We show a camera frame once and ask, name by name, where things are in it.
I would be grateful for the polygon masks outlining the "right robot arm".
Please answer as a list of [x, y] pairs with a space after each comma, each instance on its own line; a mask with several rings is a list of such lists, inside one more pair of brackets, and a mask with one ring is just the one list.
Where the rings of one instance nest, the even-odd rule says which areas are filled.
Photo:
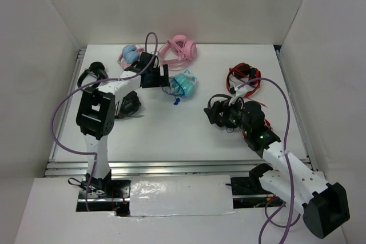
[[331, 184], [284, 148], [284, 143], [266, 124], [257, 102], [208, 102], [204, 113], [219, 127], [238, 129], [248, 147], [266, 161], [251, 170], [250, 189], [268, 191], [302, 216], [307, 229], [320, 239], [350, 219], [347, 192], [338, 182]]

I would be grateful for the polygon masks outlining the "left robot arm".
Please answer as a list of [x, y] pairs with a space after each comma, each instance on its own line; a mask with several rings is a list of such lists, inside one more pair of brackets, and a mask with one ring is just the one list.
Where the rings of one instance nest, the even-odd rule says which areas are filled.
[[127, 67], [116, 79], [83, 89], [76, 124], [86, 144], [86, 181], [99, 197], [112, 192], [112, 170], [108, 161], [108, 136], [114, 127], [121, 102], [140, 88], [169, 86], [168, 65], [155, 65], [157, 56], [142, 53], [139, 61]]

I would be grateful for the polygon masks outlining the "teal cat ear headphones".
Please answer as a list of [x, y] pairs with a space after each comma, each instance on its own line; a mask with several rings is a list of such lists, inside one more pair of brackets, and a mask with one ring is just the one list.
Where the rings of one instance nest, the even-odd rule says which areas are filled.
[[169, 81], [170, 86], [166, 90], [168, 94], [183, 98], [191, 98], [194, 95], [197, 78], [189, 70], [170, 77]]

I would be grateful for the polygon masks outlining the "red white headphones under arm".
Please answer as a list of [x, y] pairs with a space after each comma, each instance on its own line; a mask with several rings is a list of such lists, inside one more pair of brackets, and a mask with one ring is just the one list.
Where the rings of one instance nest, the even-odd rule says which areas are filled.
[[273, 130], [273, 127], [272, 127], [272, 125], [270, 124], [270, 122], [269, 122], [267, 119], [264, 119], [264, 121], [265, 121], [266, 126], [267, 126], [270, 130]]

